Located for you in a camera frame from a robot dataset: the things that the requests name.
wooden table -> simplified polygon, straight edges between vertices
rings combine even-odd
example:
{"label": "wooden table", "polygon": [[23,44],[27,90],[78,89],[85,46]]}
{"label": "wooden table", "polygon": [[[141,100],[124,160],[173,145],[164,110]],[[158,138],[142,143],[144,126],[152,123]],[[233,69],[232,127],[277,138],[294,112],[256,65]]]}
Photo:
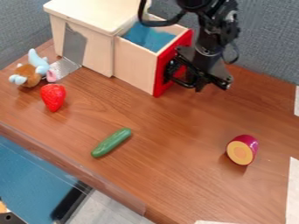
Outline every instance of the wooden table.
{"label": "wooden table", "polygon": [[[52,41],[38,52],[57,59]],[[289,157],[299,158],[294,85],[230,66],[235,82],[226,92],[213,85],[200,94],[173,86],[154,98],[81,68],[61,81],[66,105],[53,114],[39,96],[45,83],[19,89],[8,82],[16,64],[26,61],[0,75],[0,130],[8,138],[116,195],[95,176],[111,181],[143,201],[146,216],[157,223],[285,222]],[[97,143],[120,127],[132,129],[131,139],[92,158]],[[224,154],[227,142],[244,133],[261,144],[247,168]]]}

white paper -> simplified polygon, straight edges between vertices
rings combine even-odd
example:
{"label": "white paper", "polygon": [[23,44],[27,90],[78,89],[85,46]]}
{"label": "white paper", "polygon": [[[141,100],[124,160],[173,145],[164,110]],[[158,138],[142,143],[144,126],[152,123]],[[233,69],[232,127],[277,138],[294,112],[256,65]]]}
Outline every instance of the white paper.
{"label": "white paper", "polygon": [[289,161],[289,186],[287,199],[287,224],[299,223],[299,161],[291,158]]}
{"label": "white paper", "polygon": [[299,87],[296,87],[294,113],[296,116],[299,116]]}

green cucumber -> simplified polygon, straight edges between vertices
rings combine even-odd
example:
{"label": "green cucumber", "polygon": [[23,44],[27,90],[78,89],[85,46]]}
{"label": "green cucumber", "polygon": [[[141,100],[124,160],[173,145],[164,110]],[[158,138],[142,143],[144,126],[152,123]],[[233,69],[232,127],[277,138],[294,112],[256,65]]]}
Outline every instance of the green cucumber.
{"label": "green cucumber", "polygon": [[123,128],[117,130],[114,134],[106,138],[102,141],[98,147],[96,147],[92,151],[93,158],[99,158],[109,153],[112,149],[114,149],[117,145],[122,143],[128,137],[131,136],[131,129]]}

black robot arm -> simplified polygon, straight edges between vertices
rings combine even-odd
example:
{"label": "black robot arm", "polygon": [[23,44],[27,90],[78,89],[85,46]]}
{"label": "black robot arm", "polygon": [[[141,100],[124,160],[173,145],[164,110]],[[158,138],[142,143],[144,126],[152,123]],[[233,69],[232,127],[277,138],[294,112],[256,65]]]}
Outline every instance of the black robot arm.
{"label": "black robot arm", "polygon": [[[177,56],[165,68],[164,81],[172,80],[183,87],[195,88],[196,91],[200,91],[208,83],[228,89],[233,77],[223,65],[223,52],[231,44],[237,55],[230,62],[225,62],[232,64],[239,58],[238,47],[233,42],[240,33],[236,0],[177,0],[182,10],[165,21],[144,21],[146,2],[147,0],[141,0],[138,11],[138,18],[145,26],[173,25],[187,12],[198,15],[200,30],[195,46],[177,48]],[[174,77],[180,66],[187,67],[185,80]]]}

plush toy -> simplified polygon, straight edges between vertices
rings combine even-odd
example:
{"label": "plush toy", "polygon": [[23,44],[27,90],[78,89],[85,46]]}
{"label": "plush toy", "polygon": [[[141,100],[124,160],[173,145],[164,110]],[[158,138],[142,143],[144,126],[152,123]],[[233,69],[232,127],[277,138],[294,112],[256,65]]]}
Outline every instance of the plush toy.
{"label": "plush toy", "polygon": [[56,76],[50,70],[47,57],[40,58],[34,49],[28,52],[29,64],[17,64],[17,69],[9,78],[10,82],[26,88],[33,88],[46,77],[47,81],[55,82]]}

